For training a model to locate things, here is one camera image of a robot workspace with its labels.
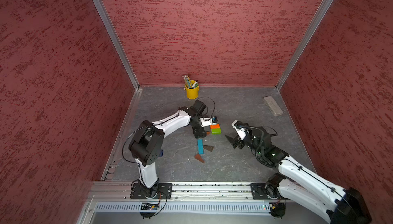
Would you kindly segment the teal long block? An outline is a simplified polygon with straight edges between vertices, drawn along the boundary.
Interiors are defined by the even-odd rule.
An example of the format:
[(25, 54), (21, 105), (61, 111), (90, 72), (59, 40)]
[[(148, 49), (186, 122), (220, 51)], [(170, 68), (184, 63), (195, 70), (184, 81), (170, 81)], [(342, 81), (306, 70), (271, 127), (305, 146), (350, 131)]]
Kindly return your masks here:
[(204, 154), (203, 140), (202, 139), (198, 139), (197, 143), (198, 143), (198, 154), (199, 155)]

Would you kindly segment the green rectangular block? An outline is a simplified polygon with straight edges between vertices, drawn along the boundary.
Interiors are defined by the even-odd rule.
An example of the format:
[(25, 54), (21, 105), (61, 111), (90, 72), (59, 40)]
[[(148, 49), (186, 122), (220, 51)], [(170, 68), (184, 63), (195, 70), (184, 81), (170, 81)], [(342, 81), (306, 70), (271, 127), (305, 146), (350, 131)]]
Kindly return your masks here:
[(211, 134), (212, 135), (220, 135), (222, 133), (220, 128), (212, 128), (211, 129)]

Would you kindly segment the dark brown triangle block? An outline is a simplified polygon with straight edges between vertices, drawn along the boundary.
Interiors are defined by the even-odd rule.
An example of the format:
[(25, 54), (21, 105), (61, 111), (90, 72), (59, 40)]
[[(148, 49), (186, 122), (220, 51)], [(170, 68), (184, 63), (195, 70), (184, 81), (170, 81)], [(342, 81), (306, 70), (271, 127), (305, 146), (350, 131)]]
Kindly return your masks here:
[(210, 152), (213, 152), (213, 150), (214, 150), (214, 147), (213, 146), (209, 146), (209, 145), (203, 145), (203, 148), (208, 150), (208, 151), (210, 151)]

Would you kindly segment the orange rectangular block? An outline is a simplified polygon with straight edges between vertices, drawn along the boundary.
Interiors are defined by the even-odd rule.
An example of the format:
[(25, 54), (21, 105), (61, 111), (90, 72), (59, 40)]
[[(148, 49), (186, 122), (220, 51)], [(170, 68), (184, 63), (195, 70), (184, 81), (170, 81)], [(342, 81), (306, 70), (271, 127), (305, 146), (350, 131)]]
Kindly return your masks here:
[(215, 125), (211, 125), (210, 126), (211, 129), (217, 129), (217, 128), (221, 128), (219, 124), (215, 124)]

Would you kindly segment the red brown triangle block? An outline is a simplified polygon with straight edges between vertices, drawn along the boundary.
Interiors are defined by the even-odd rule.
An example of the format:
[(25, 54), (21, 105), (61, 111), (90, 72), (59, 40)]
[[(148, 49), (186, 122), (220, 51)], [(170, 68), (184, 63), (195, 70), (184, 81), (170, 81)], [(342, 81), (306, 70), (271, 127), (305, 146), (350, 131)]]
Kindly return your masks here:
[(198, 161), (200, 161), (201, 163), (205, 163), (205, 161), (203, 160), (203, 158), (201, 157), (200, 154), (196, 154), (196, 155), (194, 156), (194, 158), (197, 159)]

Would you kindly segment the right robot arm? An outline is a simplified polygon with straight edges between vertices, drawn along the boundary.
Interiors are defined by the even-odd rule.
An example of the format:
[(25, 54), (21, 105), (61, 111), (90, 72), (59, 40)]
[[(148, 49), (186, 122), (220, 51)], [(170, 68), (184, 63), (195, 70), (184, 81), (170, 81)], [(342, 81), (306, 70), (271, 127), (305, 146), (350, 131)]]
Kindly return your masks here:
[(350, 187), (345, 189), (317, 175), (296, 161), (284, 150), (272, 144), (272, 135), (263, 127), (250, 126), (235, 120), (237, 135), (227, 137), (233, 148), (251, 149), (256, 160), (277, 170), (265, 185), (270, 199), (290, 199), (314, 212), (329, 224), (369, 224), (371, 214), (362, 194)]

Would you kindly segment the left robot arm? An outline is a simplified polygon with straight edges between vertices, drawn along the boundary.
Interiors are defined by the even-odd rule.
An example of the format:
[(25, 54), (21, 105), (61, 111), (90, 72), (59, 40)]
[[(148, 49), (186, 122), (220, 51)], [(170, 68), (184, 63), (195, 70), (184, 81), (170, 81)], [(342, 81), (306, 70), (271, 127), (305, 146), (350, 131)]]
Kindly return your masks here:
[(194, 137), (202, 139), (207, 132), (203, 127), (205, 105), (181, 107), (173, 115), (159, 121), (143, 121), (129, 144), (140, 173), (139, 182), (148, 195), (157, 192), (156, 160), (164, 139), (180, 128), (190, 126)]

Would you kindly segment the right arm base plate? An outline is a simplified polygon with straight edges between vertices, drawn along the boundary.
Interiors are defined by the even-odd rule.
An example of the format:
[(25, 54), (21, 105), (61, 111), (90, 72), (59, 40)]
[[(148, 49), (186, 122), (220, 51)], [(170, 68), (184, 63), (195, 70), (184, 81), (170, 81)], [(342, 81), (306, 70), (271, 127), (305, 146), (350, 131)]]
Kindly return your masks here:
[(278, 194), (270, 184), (250, 184), (252, 197), (254, 200), (274, 200), (278, 198)]

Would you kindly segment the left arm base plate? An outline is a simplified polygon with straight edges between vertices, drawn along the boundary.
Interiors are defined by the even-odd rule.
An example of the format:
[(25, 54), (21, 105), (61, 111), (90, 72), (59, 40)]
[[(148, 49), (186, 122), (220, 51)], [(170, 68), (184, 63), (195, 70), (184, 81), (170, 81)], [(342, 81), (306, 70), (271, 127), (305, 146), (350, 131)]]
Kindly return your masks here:
[(151, 188), (147, 188), (138, 181), (131, 185), (130, 199), (170, 199), (172, 187), (171, 183), (155, 183)]

